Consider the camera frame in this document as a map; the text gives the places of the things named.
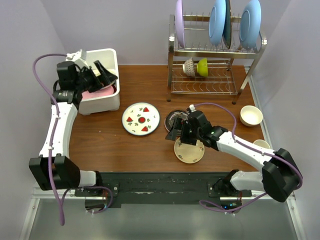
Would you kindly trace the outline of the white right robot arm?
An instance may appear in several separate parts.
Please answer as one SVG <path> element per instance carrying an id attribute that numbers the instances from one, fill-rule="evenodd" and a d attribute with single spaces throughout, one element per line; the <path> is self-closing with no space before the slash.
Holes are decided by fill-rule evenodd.
<path id="1" fill-rule="evenodd" d="M 173 141 L 178 132 L 183 144 L 195 145 L 200 141 L 205 147 L 237 157 L 256 169 L 255 172 L 235 169 L 218 180 L 214 188 L 227 196 L 254 190 L 283 203 L 293 191 L 302 187 L 302 174 L 287 150 L 258 147 L 222 126 L 211 125 L 202 111 L 190 112 L 186 119 L 176 118 L 165 138 Z"/>

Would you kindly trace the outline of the white watermelon pattern plate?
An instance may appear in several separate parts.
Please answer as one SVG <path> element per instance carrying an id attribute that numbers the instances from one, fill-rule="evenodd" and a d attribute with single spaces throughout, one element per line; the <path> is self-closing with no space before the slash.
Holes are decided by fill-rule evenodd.
<path id="1" fill-rule="evenodd" d="M 122 114 L 122 126 L 134 136 L 153 133 L 160 124 L 158 109 L 147 102 L 137 102 L 128 106 Z"/>

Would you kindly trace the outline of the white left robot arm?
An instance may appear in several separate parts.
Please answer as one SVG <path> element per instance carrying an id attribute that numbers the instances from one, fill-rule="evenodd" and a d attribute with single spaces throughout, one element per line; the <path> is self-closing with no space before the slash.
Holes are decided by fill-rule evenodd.
<path id="1" fill-rule="evenodd" d="M 51 190 L 52 186 L 56 189 L 86 187 L 92 196 L 99 196 L 104 190 L 99 172 L 80 170 L 69 155 L 72 127 L 83 93 L 112 87 L 118 79 L 99 60 L 93 64 L 89 67 L 79 67 L 73 61 L 57 64 L 58 80 L 50 93 L 51 119 L 47 137 L 39 156 L 29 161 L 29 169 L 44 191 Z"/>

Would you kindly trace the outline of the red rimmed cream plate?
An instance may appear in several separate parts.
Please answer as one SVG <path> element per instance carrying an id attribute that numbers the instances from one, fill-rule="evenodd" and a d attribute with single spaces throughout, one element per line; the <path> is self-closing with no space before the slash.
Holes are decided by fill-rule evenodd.
<path id="1" fill-rule="evenodd" d="M 113 94 L 116 93 L 117 92 L 117 86 L 113 85 L 112 88 L 113 88 Z"/>

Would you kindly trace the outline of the pink plate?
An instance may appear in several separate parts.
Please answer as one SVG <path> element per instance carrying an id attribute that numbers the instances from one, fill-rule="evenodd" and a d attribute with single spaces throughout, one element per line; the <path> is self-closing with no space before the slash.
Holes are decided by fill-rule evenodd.
<path id="1" fill-rule="evenodd" d="M 85 91 L 82 93 L 82 100 L 84 101 L 84 100 L 89 100 L 93 98 L 107 97 L 112 95 L 114 92 L 115 92 L 115 89 L 113 86 L 109 86 L 95 92 Z"/>

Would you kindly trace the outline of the blue and cream plate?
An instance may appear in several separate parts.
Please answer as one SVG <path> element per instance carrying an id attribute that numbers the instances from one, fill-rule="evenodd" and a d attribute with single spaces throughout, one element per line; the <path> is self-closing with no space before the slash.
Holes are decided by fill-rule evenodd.
<path id="1" fill-rule="evenodd" d="M 100 74 L 100 82 L 103 85 L 103 88 L 108 88 L 116 83 L 118 76 L 114 73 L 106 70 Z"/>

